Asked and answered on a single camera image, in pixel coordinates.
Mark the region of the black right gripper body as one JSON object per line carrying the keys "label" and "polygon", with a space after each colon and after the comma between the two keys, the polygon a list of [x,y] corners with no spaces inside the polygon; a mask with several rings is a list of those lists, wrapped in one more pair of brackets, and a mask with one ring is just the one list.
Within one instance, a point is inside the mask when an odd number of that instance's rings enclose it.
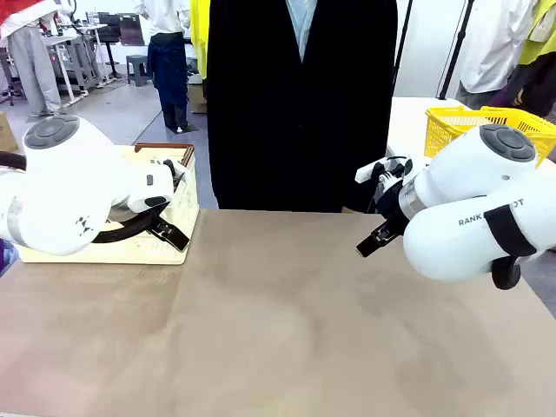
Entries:
{"label": "black right gripper body", "polygon": [[384,218],[379,230],[406,229],[411,211],[407,206],[406,191],[401,179],[383,191],[376,203],[376,210]]}

